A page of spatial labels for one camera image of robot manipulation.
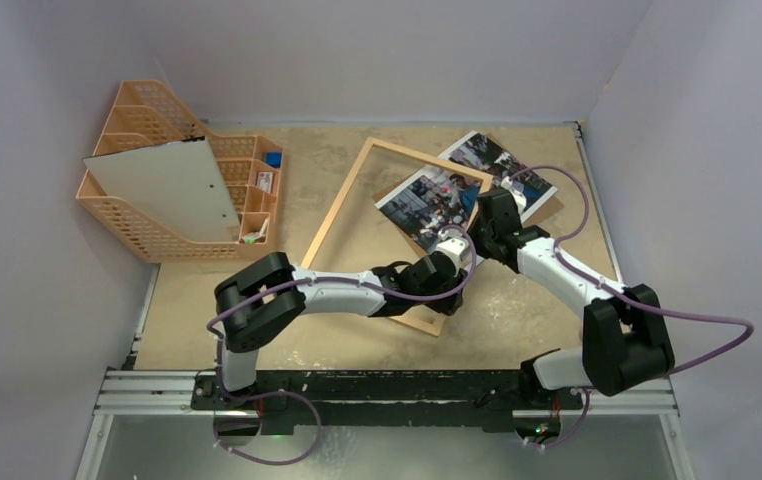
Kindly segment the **street scene photo print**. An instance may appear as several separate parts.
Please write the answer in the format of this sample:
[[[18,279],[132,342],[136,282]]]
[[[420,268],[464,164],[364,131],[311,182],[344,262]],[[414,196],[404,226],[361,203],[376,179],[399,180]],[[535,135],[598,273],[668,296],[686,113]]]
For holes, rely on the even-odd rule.
[[[492,176],[500,187],[504,177],[526,166],[492,137],[471,131],[447,147],[439,157]],[[514,180],[524,190],[528,206],[521,215],[525,226],[538,224],[558,213],[563,204],[557,188],[534,172]],[[375,207],[390,220],[415,248],[426,253],[439,241],[439,230],[450,224],[464,227],[476,205],[481,181],[425,165],[387,193],[375,197]]]

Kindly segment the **wooden picture frame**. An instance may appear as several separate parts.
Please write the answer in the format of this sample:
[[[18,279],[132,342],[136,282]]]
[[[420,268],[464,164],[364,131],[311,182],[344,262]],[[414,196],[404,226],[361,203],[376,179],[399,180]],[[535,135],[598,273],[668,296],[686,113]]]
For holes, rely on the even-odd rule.
[[[492,176],[485,172],[481,172],[479,170],[465,167],[448,160],[439,159],[436,156],[432,156],[432,155],[423,153],[421,151],[417,151],[408,147],[404,147],[402,145],[398,145],[386,140],[382,140],[380,138],[368,137],[366,141],[364,142],[351,169],[349,170],[337,195],[335,196],[332,205],[327,211],[322,221],[322,224],[320,225],[313,240],[311,241],[310,247],[306,251],[304,258],[301,261],[302,267],[309,269],[312,266],[314,259],[316,258],[328,233],[330,232],[332,225],[334,224],[337,216],[340,213],[340,210],[342,209],[345,201],[347,200],[348,194],[350,193],[350,190],[354,186],[355,181],[361,169],[363,168],[369,154],[371,153],[371,150],[373,150],[373,148],[383,149],[388,152],[402,155],[404,157],[407,157],[408,159],[417,161],[425,165],[435,166],[443,170],[447,170],[450,172],[461,174],[463,176],[478,179],[481,181],[481,188],[479,190],[480,193],[485,193],[489,191],[492,186]],[[432,322],[427,322],[424,319],[419,318],[413,313],[405,313],[400,316],[393,316],[393,317],[387,317],[387,318],[399,324],[408,326],[412,329],[431,335],[433,337],[439,337],[440,334],[442,333],[442,330],[448,318],[448,315],[439,315]]]

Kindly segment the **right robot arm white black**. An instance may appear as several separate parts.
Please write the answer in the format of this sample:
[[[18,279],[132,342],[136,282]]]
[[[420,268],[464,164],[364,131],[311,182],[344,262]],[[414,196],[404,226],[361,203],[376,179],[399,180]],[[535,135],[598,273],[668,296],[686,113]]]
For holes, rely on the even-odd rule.
[[[657,294],[644,284],[627,287],[599,275],[569,254],[538,226],[525,227],[511,192],[479,195],[469,227],[476,253],[546,288],[582,321],[582,344],[522,362],[518,392],[533,407],[569,387],[614,396],[664,376],[675,355]]]

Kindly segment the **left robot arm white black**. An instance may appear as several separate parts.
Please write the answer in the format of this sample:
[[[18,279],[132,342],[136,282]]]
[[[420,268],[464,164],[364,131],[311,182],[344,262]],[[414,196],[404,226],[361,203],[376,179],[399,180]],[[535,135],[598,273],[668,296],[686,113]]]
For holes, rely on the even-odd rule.
[[[463,302],[472,265],[468,248],[437,249],[414,263],[398,261],[357,273],[309,270],[270,253],[214,290],[217,316],[208,328],[220,343],[216,395],[229,408],[255,395],[259,350],[301,315],[349,313],[398,317],[424,306],[443,315]]]

